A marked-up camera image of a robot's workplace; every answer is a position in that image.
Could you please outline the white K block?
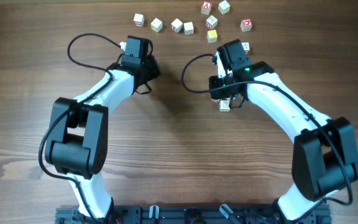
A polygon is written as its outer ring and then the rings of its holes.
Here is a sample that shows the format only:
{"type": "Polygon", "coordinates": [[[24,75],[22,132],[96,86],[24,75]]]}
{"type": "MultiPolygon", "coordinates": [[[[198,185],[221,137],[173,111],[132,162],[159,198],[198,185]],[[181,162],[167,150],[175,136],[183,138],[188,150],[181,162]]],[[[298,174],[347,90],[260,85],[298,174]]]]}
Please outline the white K block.
{"type": "Polygon", "coordinates": [[[228,112],[230,111],[230,99],[226,98],[226,99],[221,99],[219,101],[219,111],[220,112],[228,112]]]}

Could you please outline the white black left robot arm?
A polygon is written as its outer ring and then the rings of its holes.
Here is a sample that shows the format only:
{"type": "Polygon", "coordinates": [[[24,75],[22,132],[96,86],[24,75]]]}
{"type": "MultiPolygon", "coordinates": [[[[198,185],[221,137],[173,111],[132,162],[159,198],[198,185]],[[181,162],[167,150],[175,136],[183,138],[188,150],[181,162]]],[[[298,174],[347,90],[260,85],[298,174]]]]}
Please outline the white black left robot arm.
{"type": "Polygon", "coordinates": [[[101,169],[108,152],[109,114],[138,87],[160,75],[149,39],[128,36],[122,53],[102,69],[104,77],[73,99],[58,98],[39,147],[39,166],[50,177],[70,181],[78,206],[59,208],[56,223],[122,223],[101,169]]]}

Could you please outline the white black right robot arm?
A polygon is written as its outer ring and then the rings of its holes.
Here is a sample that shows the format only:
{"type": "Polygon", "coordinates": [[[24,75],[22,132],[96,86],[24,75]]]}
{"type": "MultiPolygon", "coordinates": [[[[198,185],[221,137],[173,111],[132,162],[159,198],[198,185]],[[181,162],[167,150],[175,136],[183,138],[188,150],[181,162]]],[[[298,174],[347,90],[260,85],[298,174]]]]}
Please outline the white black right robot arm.
{"type": "Polygon", "coordinates": [[[218,74],[209,79],[212,99],[243,96],[264,110],[293,143],[293,185],[277,200],[283,221],[301,220],[358,180],[356,137],[348,119],[331,119],[305,103],[271,66],[252,63],[238,39],[218,47],[213,63],[218,74]]]}

